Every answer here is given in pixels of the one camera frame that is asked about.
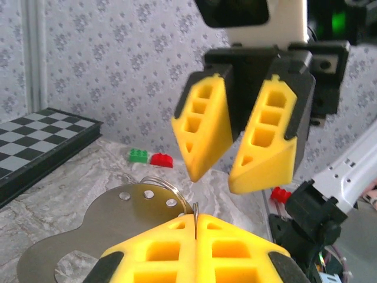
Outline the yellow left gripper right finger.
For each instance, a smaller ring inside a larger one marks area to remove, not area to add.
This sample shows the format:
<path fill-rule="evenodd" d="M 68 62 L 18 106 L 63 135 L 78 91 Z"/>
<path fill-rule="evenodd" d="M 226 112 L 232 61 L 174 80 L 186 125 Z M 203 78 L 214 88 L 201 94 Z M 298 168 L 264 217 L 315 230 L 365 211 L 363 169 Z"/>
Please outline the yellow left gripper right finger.
<path fill-rule="evenodd" d="M 309 282 L 285 248 L 211 215 L 200 214 L 197 282 Z"/>

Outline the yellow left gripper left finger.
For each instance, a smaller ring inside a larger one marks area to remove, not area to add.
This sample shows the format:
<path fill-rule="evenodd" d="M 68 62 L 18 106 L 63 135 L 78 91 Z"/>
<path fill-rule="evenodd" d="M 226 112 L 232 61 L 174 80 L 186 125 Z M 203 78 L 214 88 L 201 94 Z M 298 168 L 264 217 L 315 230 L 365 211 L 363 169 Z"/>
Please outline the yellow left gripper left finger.
<path fill-rule="evenodd" d="M 87 282 L 194 282 L 194 234 L 186 214 L 133 236 L 105 250 Z"/>

